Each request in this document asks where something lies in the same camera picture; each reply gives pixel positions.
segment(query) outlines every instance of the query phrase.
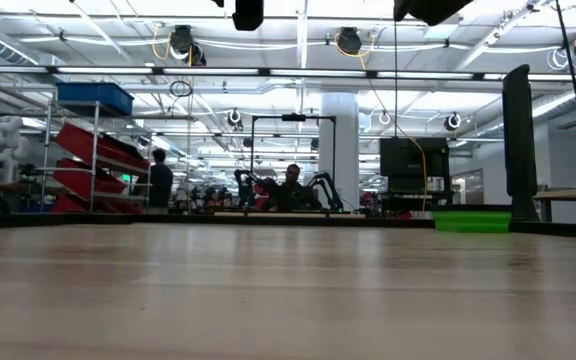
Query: man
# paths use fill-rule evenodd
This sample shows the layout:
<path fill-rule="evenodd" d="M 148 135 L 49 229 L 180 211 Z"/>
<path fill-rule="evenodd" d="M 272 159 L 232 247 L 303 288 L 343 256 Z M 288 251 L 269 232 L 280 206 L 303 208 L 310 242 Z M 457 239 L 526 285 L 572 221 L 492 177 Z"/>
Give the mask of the man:
<path fill-rule="evenodd" d="M 164 165 L 166 160 L 166 152 L 162 149 L 157 149 L 152 152 L 155 159 L 155 165 L 150 167 L 150 193 L 148 201 L 149 214 L 168 214 L 168 201 L 170 200 L 170 193 L 172 192 L 172 171 L 168 166 Z M 148 175 L 143 175 L 137 180 L 137 184 L 143 185 L 148 182 Z M 140 186 L 134 192 L 137 195 L 145 196 L 147 194 L 147 187 Z"/>
<path fill-rule="evenodd" d="M 264 203 L 263 210 L 270 210 L 273 206 L 277 206 L 279 211 L 320 210 L 322 206 L 319 200 L 310 189 L 299 183 L 300 173 L 297 164 L 289 165 L 286 169 L 286 182 L 277 191 L 270 192 L 272 198 Z"/>

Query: green tray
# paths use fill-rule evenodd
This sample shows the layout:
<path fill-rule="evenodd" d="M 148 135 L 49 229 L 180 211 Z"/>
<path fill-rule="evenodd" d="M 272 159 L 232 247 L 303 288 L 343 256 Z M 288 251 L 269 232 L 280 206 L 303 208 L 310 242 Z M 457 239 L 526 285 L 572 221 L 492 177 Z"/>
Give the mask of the green tray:
<path fill-rule="evenodd" d="M 500 211 L 434 211 L 438 231 L 469 233 L 507 233 L 510 212 Z"/>

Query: metal shelving rack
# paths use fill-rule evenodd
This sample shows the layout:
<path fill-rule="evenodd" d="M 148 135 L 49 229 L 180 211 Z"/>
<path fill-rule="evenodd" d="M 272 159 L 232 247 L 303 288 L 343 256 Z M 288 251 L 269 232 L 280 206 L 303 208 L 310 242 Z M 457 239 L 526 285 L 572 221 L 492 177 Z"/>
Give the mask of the metal shelving rack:
<path fill-rule="evenodd" d="M 67 105 L 75 105 L 75 106 L 82 106 L 82 107 L 94 107 L 94 116 L 93 116 L 93 148 L 92 148 L 92 161 L 90 165 L 90 169 L 72 169 L 72 168 L 49 168 L 48 167 L 48 151 L 50 149 L 50 126 L 53 117 L 53 108 L 59 106 L 67 106 Z M 44 203 L 45 203 L 45 196 L 46 196 L 46 182 L 48 180 L 48 174 L 53 173 L 54 171 L 71 171 L 71 172 L 87 172 L 90 173 L 90 199 L 86 200 L 90 202 L 89 211 L 94 210 L 94 200 L 95 197 L 97 198 L 112 198 L 112 199 L 122 199 L 122 200 L 129 200 L 129 201 L 144 201 L 146 202 L 146 212 L 148 212 L 149 206 L 149 199 L 150 199 L 150 166 L 148 166 L 147 174 L 148 174 L 148 181 L 146 185 L 146 196 L 130 196 L 130 195 L 118 195 L 118 194 L 110 194 L 110 193 L 102 193 L 102 192 L 95 192 L 95 180 L 97 177 L 97 161 L 101 160 L 105 163 L 109 164 L 117 164 L 126 169 L 132 169 L 136 171 L 141 171 L 141 169 L 137 169 L 131 167 L 129 165 L 114 161 L 112 159 L 108 159 L 102 156 L 97 155 L 97 146 L 98 146 L 98 139 L 99 139 L 99 120 L 101 118 L 101 110 L 105 111 L 106 113 L 112 113 L 112 110 L 104 107 L 99 101 L 94 103 L 81 103 L 81 102 L 57 102 L 55 101 L 55 97 L 50 101 L 46 116 L 46 132 L 44 137 L 44 163 L 43 168 L 38 169 L 43 171 L 42 182 L 41 182 L 41 211 L 44 210 Z M 147 134 L 148 136 L 148 149 L 147 154 L 150 154 L 152 148 L 152 132 L 143 131 L 143 133 Z"/>

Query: white pillar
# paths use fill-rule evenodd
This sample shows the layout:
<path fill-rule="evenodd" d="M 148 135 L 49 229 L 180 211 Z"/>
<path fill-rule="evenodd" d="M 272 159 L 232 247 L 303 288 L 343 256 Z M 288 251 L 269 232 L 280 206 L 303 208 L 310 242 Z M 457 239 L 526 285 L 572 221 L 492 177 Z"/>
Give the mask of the white pillar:
<path fill-rule="evenodd" d="M 354 93 L 321 94 L 321 116 L 337 117 L 337 151 L 335 187 L 343 198 L 344 209 L 352 211 L 359 207 L 359 107 Z M 319 121 L 319 171 L 332 174 L 333 124 Z M 327 207 L 326 196 L 319 192 L 321 203 Z"/>

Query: blue bin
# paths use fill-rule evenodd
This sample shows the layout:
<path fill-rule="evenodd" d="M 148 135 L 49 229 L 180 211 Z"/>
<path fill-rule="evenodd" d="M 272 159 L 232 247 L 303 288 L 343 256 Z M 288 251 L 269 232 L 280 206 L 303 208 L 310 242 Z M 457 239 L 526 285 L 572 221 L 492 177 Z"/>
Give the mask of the blue bin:
<path fill-rule="evenodd" d="M 130 116 L 133 99 L 115 83 L 57 84 L 59 105 L 82 116 L 94 116 L 97 101 L 102 105 L 101 116 Z"/>

